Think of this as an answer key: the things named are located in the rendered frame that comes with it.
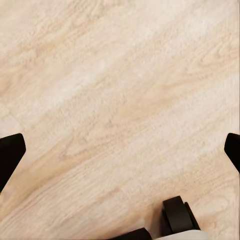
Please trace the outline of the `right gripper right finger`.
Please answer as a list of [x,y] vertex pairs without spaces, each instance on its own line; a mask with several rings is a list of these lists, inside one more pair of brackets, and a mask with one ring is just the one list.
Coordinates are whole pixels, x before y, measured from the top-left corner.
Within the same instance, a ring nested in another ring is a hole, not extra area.
[[240,135],[229,133],[224,146],[224,151],[240,173]]

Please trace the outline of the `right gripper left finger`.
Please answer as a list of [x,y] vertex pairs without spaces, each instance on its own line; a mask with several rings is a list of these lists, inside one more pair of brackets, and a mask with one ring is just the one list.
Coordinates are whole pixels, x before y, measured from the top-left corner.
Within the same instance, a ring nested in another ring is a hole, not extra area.
[[0,138],[0,193],[26,152],[21,133]]

